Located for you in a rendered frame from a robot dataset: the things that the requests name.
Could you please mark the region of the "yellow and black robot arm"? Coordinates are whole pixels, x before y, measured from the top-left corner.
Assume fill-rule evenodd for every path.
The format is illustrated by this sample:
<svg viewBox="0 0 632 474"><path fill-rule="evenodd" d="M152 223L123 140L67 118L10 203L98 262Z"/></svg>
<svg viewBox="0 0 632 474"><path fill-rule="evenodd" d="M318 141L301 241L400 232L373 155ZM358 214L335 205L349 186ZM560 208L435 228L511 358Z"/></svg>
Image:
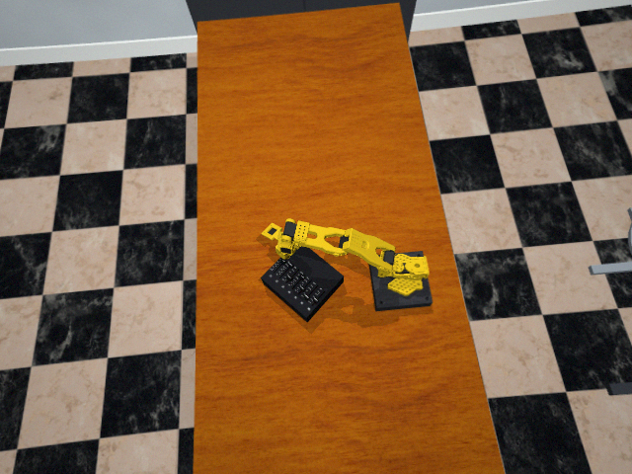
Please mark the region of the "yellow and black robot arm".
<svg viewBox="0 0 632 474"><path fill-rule="evenodd" d="M317 238L307 238L307 234L315 235ZM339 248L325 241L325 238L335 236L341 237ZM379 277L396 277L387 284L387 287L405 296L409 296L415 290L423 289L422 278L428 273L425 257L416 258L404 254L396 256L395 246L353 228L347 230L326 228L300 220L296 224L294 219L288 218L280 238L280 252L289 255L292 255L294 246L321 250L336 257L348 253L357 255L370 265L377 267ZM376 254L376 249L382 250L380 257ZM411 259L412 261L409 261Z"/></svg>

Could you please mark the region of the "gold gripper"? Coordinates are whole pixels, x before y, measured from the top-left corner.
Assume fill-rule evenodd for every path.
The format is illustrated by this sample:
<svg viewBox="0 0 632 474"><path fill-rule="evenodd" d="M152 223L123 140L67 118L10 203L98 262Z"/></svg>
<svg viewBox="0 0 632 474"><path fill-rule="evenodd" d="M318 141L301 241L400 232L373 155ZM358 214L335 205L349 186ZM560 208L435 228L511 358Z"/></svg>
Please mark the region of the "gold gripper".
<svg viewBox="0 0 632 474"><path fill-rule="evenodd" d="M261 234L264 235L265 237L271 239L272 241L274 239L277 239L278 242L277 242L277 245L276 245L276 253L279 256L281 256L283 259L288 259L290 256L292 256L295 253L296 249L299 249L301 246L297 246L297 247L294 246L292 255L281 253L280 250L279 250L279 245L280 245L280 241L281 241L280 235L281 235L281 231L282 230L283 229L281 227L271 223Z"/></svg>

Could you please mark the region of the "black lighting desk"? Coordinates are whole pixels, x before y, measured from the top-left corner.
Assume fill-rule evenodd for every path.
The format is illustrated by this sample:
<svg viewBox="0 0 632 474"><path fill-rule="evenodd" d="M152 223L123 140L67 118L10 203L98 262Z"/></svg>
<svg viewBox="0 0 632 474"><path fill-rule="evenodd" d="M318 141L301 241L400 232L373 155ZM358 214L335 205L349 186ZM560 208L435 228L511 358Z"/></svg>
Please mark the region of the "black lighting desk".
<svg viewBox="0 0 632 474"><path fill-rule="evenodd" d="M310 248L301 246L288 259L280 257L261 280L308 322L344 282L344 276Z"/></svg>

